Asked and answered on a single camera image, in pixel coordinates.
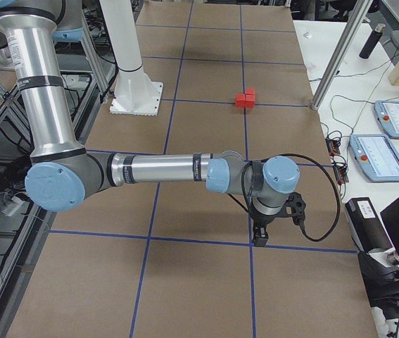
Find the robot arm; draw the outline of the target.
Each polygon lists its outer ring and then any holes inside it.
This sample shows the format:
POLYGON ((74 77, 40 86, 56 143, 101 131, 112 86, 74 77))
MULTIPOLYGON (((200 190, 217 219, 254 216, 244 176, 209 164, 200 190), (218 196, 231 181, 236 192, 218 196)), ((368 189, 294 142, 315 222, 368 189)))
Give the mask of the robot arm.
POLYGON ((305 220, 296 193, 300 171, 287 156, 245 162, 221 154, 126 156, 88 153, 76 139, 54 44, 84 36, 79 1, 0 1, 0 33, 6 38, 30 124, 34 149, 25 188, 33 202, 67 211, 109 187, 140 182, 204 182, 220 194, 240 194, 253 219, 253 243, 264 246, 276 218, 305 220))

